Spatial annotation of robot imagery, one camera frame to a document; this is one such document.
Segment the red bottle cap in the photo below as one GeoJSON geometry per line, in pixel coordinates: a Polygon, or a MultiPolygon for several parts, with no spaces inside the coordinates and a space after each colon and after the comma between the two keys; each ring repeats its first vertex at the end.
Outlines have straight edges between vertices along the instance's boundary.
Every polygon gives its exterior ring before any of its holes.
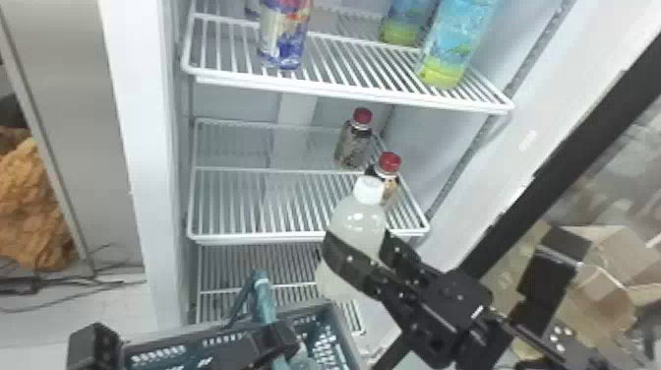
{"type": "Polygon", "coordinates": [[[372,121],[372,111],[368,108],[356,108],[353,112],[353,120],[362,125],[369,125],[372,121]]]}
{"type": "Polygon", "coordinates": [[[393,152],[385,152],[379,157],[379,167],[385,172],[397,172],[401,166],[401,157],[393,152]]]}

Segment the robotic arm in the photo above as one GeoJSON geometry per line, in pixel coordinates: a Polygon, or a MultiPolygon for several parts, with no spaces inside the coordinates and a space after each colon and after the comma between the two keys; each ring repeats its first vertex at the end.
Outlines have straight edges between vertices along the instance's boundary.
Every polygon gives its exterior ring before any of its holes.
{"type": "Polygon", "coordinates": [[[551,251],[533,258],[519,286],[527,299],[505,317],[491,308],[491,291],[475,278],[459,270],[442,273],[422,263],[413,248],[389,232],[379,256],[387,268],[332,233],[323,245],[329,267],[381,301],[401,328],[399,339],[374,367],[377,370],[392,369],[409,350],[436,369],[452,362],[462,370],[492,369],[514,337],[544,354],[540,360],[520,362],[516,369],[614,369],[577,341],[571,328],[553,319],[575,274],[559,256],[551,251]],[[542,270],[551,278],[540,278],[542,270]]]}

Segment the brown bag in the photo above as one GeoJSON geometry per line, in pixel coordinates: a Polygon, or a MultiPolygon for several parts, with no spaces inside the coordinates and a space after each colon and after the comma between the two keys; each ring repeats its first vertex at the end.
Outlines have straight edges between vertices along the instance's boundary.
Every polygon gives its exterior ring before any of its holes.
{"type": "Polygon", "coordinates": [[[76,258],[34,139],[0,127],[0,256],[32,270],[64,269],[76,258]]]}

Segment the cable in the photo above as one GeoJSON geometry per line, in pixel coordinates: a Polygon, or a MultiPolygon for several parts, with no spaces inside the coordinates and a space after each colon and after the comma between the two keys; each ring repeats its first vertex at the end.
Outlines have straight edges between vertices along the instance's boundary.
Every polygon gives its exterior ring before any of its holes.
{"type": "Polygon", "coordinates": [[[132,285],[141,285],[141,284],[144,284],[146,282],[147,282],[146,280],[103,282],[105,285],[102,285],[100,288],[95,289],[93,291],[85,291],[85,292],[81,292],[81,293],[75,293],[75,294],[67,295],[67,296],[62,297],[62,298],[54,299],[54,300],[49,301],[49,302],[36,304],[36,305],[33,305],[33,306],[26,306],[26,307],[20,307],[20,308],[0,307],[0,313],[3,313],[3,314],[19,314],[19,313],[32,312],[32,311],[40,310],[40,309],[43,309],[43,308],[52,307],[52,306],[55,306],[57,304],[68,302],[68,301],[71,301],[71,300],[74,300],[74,299],[95,295],[95,294],[101,293],[102,291],[114,290],[114,289],[124,288],[124,287],[127,287],[127,286],[132,286],[132,285]]]}
{"type": "MultiPolygon", "coordinates": [[[[97,252],[100,252],[106,248],[109,248],[113,245],[117,245],[116,243],[108,243],[99,246],[98,248],[94,249],[93,251],[90,252],[90,255],[93,255],[97,252]]],[[[48,288],[48,287],[53,287],[53,286],[76,286],[76,287],[95,287],[95,290],[92,291],[84,291],[80,293],[74,293],[70,294],[61,298],[57,298],[45,303],[33,305],[33,306],[26,306],[26,307],[20,307],[20,308],[5,308],[5,307],[0,307],[0,313],[2,314],[17,314],[17,313],[26,313],[26,312],[32,312],[36,311],[42,308],[47,308],[47,307],[52,307],[60,303],[68,302],[74,299],[82,298],[82,297],[87,297],[90,295],[98,294],[103,291],[107,290],[114,290],[118,288],[123,288],[127,286],[132,286],[132,285],[139,285],[146,283],[146,280],[138,280],[138,281],[124,281],[124,280],[112,280],[112,281],[103,281],[99,280],[96,278],[97,273],[99,272],[104,272],[104,271],[109,271],[113,269],[119,269],[123,267],[131,267],[131,266],[138,266],[137,264],[129,264],[129,261],[131,260],[131,256],[127,257],[124,261],[118,262],[111,264],[109,266],[102,267],[100,269],[95,269],[93,271],[93,276],[92,277],[84,277],[81,275],[70,275],[70,276],[64,276],[64,277],[54,277],[54,278],[48,278],[48,275],[45,275],[45,277],[42,277],[40,273],[38,272],[37,268],[34,269],[34,275],[36,278],[39,279],[39,289],[42,288],[48,288]]],[[[9,262],[8,264],[0,267],[0,271],[4,270],[7,267],[14,267],[11,271],[9,271],[7,274],[10,274],[13,270],[15,270],[18,267],[18,263],[14,262],[9,262]]]]}

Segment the refrigerator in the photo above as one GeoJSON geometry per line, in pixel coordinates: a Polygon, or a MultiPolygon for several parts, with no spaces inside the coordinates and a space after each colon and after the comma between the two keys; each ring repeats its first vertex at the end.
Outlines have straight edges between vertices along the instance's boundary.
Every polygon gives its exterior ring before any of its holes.
{"type": "MultiPolygon", "coordinates": [[[[374,113],[370,160],[386,150],[403,159],[389,228],[437,269],[474,268],[482,278],[527,230],[504,222],[541,216],[522,211],[521,197],[537,190],[525,205],[546,210],[535,201],[544,192],[531,188],[545,185],[535,182],[545,164],[661,31],[661,4],[651,0],[505,1],[458,87],[437,90],[412,73],[419,48],[378,41],[391,1],[317,1],[296,73],[262,68],[259,25],[241,1],[98,5],[164,329],[224,317],[253,268],[269,272],[278,304],[319,296],[325,227],[362,172],[336,167],[331,151],[358,106],[374,113]]],[[[649,71],[650,80],[661,73],[649,71]]],[[[643,99],[635,86],[628,92],[623,101],[643,99]]],[[[586,149],[602,137],[588,133],[586,149]]],[[[554,167],[563,173],[573,172],[554,167]]],[[[342,311],[367,357],[399,334],[378,302],[342,311]]]]}

